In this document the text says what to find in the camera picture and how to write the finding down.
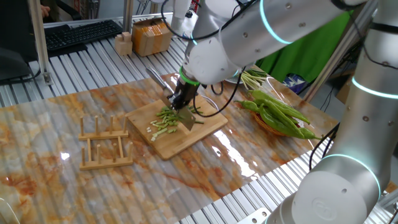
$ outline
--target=green backdrop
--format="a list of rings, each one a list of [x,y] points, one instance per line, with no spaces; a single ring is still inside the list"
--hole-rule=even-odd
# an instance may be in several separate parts
[[[289,73],[312,82],[335,50],[348,20],[349,14],[345,12],[293,44],[258,60],[256,65],[280,82]]]

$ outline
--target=blue object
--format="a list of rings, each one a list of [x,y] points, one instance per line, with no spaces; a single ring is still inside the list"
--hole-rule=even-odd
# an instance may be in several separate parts
[[[282,84],[297,94],[305,87],[307,82],[301,76],[290,73],[286,76]]]

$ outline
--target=wooden rack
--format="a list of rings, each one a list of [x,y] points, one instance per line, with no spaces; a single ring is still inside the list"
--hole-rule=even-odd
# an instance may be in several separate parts
[[[88,148],[88,161],[85,157],[85,147],[81,147],[81,163],[80,170],[92,170],[100,168],[118,167],[132,165],[132,142],[129,143],[128,156],[123,156],[123,147],[121,138],[127,138],[129,132],[126,130],[127,119],[124,118],[124,125],[122,131],[113,130],[113,116],[111,116],[111,124],[109,131],[99,132],[98,131],[98,116],[95,116],[95,132],[84,133],[83,128],[83,117],[80,118],[80,134],[78,136],[79,141],[87,141]],[[113,144],[113,158],[112,159],[101,159],[101,145],[97,145],[97,160],[94,161],[91,156],[91,140],[103,140],[103,139],[118,139],[118,143]]]

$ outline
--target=bowl of peppers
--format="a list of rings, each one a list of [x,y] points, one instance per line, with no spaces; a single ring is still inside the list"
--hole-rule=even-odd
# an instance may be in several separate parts
[[[320,139],[307,128],[299,126],[300,119],[310,124],[310,121],[299,111],[275,99],[261,90],[249,90],[253,101],[235,101],[249,110],[256,122],[271,133],[279,136],[290,136],[300,139]]]

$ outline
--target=wooden bowl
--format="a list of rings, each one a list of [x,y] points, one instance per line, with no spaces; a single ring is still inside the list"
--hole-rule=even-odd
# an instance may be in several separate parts
[[[287,136],[286,134],[284,134],[284,133],[282,133],[282,132],[280,132],[280,131],[277,131],[277,130],[275,130],[274,128],[270,127],[268,124],[266,124],[266,123],[262,120],[260,114],[255,113],[255,112],[253,112],[253,111],[251,111],[250,113],[254,116],[254,119],[256,120],[256,122],[257,122],[262,128],[264,128],[265,130],[269,131],[269,132],[272,133],[272,134],[278,135],[278,136]]]

